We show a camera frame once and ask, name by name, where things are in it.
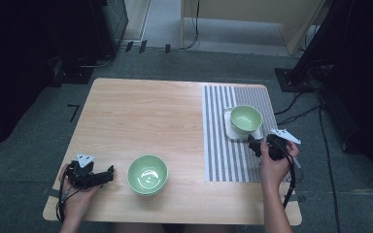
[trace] wire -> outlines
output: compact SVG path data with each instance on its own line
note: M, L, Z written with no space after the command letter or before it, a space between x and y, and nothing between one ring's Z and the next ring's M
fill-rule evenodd
M165 50L164 47L145 47L146 49L154 49L154 50Z
M325 142L329 178L330 178L330 181L331 181L332 196L333 196L333 199L334 199L335 221L336 221L336 224L337 224L337 231L340 233L341 232L341 227L340 227L340 220L339 220L339 213L338 213L338 200L337 200L338 198L337 198L337 193L336 193L336 190L335 190L334 178L332 176L331 157L329 156L328 141L326 139L325 131L324 131L323 125L322 125L322 107L320 107L320 126L321 126L323 141Z
M293 100L292 100L292 102L289 104L289 106L288 106L286 109L284 109L284 110L282 110L282 111L280 111L280 112L274 113L274 115L280 115L280 114L283 114L283 113L285 113L286 111L288 111L288 110L292 107L292 105L295 103L296 99L298 99L299 96L301 96L301 95L304 94L304 93L310 92L311 90L314 90L314 89L313 89L313 88L306 89L306 90L301 91L300 93L294 95L294 96L293 96Z
M307 110L305 111L304 113L300 114L300 115L297 115L297 116L292 116L292 117L289 117L279 123L277 123L277 125L283 125L283 124L287 124L287 123L290 123L290 122L293 122L293 121L296 121L299 117L305 117L307 116L309 113L313 112L315 109L318 109L321 107L322 104L319 104L318 106L310 109L310 110Z
M63 190L63 184L65 182L65 178L66 178L67 169L68 168L66 168L65 171L63 171L62 179L60 180L60 186L58 190L58 202L56 204L56 217L62 223L65 218L65 213L63 212L62 190Z
M199 40L198 40L198 18L199 18L199 2L200 0L198 0L198 5L196 6L196 18L195 18L195 23L193 23L193 19L192 19L192 25L193 27L195 28L195 37L193 38L192 42L190 43L190 45L186 48L180 48L180 50L189 50L191 49L193 46L195 46L196 42L199 43Z
M301 183L302 180L304 180L304 170L302 170L302 168L299 168L298 170L299 170L299 176L300 176L300 178L296 179L295 182L296 183ZM291 179L292 179L292 177L287 177L286 178L286 182L290 183Z
M315 28L314 28L314 34L313 34L313 38L315 37L315 35L317 35L317 28L318 28L319 26L318 25L316 25L315 26Z
M80 66L80 67L85 67L85 68L99 68L99 67L103 67L103 66L106 66L106 65L108 65L108 63L110 63L110 61L112 60L112 56L110 56L110 58L109 58L109 60L107 61L107 62L105 62L104 64L101 64L101 65L93 65L93 66L86 66L86 65L82 65L82 66Z
M80 192L80 191L81 191L81 190L79 189L79 190L77 190L76 192L72 193L69 197L67 197L67 198L65 199L65 201L63 201L63 203L65 203L66 200L68 200L69 198L71 198L73 195L77 194L77 193Z
M305 49L308 48L308 46L307 46L307 38L308 38L308 33L305 33L305 37L304 37L304 47L305 47Z
M287 203L289 201L290 196L292 195L293 190L295 189L295 183L296 183L296 176L295 176L295 166L293 165L293 157L290 155L286 150L284 150L277 141L272 140L272 142L280 148L280 150L283 152L283 155L288 161L289 164L289 173L290 173L290 181L289 181L289 189L287 192L287 195L285 196L283 205L284 208L287 206Z

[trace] green bowl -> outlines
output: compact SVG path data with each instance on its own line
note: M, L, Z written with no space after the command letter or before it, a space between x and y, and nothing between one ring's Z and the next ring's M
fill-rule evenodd
M132 190L141 195L154 195L165 186L168 169L159 157L144 155L132 162L127 177Z
M262 124L261 113L247 105L240 105L231 111L232 129L241 134L255 132Z

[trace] black and white striped mat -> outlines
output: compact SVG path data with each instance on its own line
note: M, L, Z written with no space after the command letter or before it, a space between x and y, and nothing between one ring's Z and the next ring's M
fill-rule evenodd
M225 135L223 110L238 105L255 107L262 114L264 128L277 128L265 86L203 86L202 112L207 181L260 182L259 158L248 148L248 143L230 140Z

